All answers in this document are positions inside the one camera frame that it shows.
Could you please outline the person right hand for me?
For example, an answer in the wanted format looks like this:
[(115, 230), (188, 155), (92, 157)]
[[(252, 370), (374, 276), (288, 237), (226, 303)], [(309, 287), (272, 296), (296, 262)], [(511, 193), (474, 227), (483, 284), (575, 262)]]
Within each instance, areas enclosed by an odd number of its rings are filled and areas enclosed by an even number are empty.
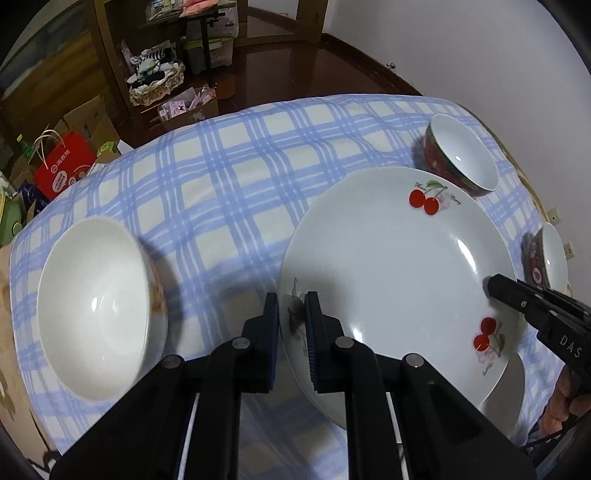
[(590, 411), (590, 395), (581, 393), (581, 379), (564, 366), (554, 391), (538, 422), (543, 439), (554, 439), (571, 416), (580, 418)]

